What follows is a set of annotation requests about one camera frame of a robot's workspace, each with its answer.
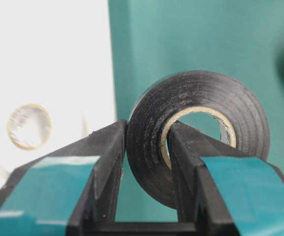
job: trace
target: tape core hole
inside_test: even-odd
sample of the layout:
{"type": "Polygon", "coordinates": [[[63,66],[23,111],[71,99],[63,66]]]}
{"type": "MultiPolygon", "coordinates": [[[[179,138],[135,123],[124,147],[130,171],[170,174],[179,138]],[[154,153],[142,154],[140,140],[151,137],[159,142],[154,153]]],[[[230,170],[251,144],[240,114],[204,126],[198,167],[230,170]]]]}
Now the tape core hole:
{"type": "MultiPolygon", "coordinates": [[[[163,129],[163,132],[161,134],[161,138],[160,138],[160,151],[161,151],[161,155],[166,163],[166,165],[168,166],[169,169],[171,169],[171,162],[170,162],[170,157],[169,157],[169,153],[168,153],[168,147],[167,147],[167,134],[168,131],[170,129],[170,127],[172,126],[172,124],[179,120],[181,122],[184,122],[186,124],[189,124],[189,118],[193,118],[194,116],[212,116],[216,122],[218,122],[219,124],[219,136],[217,137],[217,132],[214,132],[213,135],[211,135],[211,133],[206,133],[206,135],[211,136],[212,138],[215,139],[219,139],[220,137],[220,141],[228,144],[232,147],[236,147],[236,134],[235,134],[235,130],[231,124],[231,122],[229,121],[229,119],[227,117],[225,117],[222,113],[212,109],[212,108],[208,108],[208,107],[200,107],[200,106],[195,106],[195,107],[189,107],[186,108],[184,110],[181,110],[179,112],[177,112],[176,114],[174,114],[169,120],[168,122],[165,124],[165,127],[163,129]]],[[[194,125],[193,127],[196,129],[201,130],[200,128],[203,128],[203,130],[201,130],[204,133],[204,127],[207,127],[207,125],[211,124],[211,118],[208,117],[208,119],[206,119],[206,122],[201,123],[202,126],[198,123],[197,125],[194,125]]]]}

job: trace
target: teal tape strip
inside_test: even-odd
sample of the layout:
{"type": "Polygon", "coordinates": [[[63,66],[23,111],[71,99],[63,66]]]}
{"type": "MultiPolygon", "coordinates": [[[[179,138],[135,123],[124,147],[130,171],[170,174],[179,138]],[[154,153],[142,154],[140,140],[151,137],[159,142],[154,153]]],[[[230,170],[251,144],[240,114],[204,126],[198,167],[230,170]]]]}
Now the teal tape strip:
{"type": "Polygon", "coordinates": [[[284,183],[256,157],[203,157],[244,236],[284,236],[284,183]]]}
{"type": "Polygon", "coordinates": [[[0,236],[64,236],[98,156],[46,157],[0,209],[0,236]]]}

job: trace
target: white tape roll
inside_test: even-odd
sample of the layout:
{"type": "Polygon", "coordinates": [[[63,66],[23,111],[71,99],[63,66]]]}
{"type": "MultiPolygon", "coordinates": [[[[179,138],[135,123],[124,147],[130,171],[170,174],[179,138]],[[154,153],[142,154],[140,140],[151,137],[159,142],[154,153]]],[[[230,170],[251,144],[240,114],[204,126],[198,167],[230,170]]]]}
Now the white tape roll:
{"type": "Polygon", "coordinates": [[[6,95],[0,100],[0,168],[16,167],[82,138],[82,113],[71,98],[6,95]]]}

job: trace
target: black electrical tape roll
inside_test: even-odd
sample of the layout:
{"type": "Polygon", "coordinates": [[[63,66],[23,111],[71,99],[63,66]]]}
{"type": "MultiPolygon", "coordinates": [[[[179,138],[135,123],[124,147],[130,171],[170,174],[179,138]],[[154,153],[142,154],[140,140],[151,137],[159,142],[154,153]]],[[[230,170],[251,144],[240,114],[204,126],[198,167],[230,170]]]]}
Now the black electrical tape roll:
{"type": "Polygon", "coordinates": [[[212,114],[229,132],[228,144],[247,154],[266,160],[270,146],[267,117],[256,97],[238,81],[214,72],[188,71],[154,84],[132,112],[126,148],[139,184],[154,199],[172,208],[173,180],[170,159],[161,150],[162,134],[175,117],[186,114],[184,111],[212,114]]]}

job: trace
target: teal background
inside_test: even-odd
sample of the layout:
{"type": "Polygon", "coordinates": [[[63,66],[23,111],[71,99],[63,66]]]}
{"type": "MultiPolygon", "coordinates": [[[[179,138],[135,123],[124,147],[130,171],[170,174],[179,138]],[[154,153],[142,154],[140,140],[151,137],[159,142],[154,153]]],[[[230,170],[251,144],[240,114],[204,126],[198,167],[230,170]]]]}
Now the teal background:
{"type": "Polygon", "coordinates": [[[240,235],[284,236],[284,183],[256,157],[204,157],[240,235]]]}
{"type": "Polygon", "coordinates": [[[68,158],[46,157],[27,170],[0,209],[0,236],[65,236],[95,164],[84,156],[67,164],[68,158]]]}
{"type": "MultiPolygon", "coordinates": [[[[222,73],[260,101],[271,131],[268,161],[284,173],[284,0],[110,0],[109,9],[118,118],[128,119],[164,76],[222,73]]],[[[118,221],[177,220],[143,191],[127,160],[124,171],[118,221]]]]}

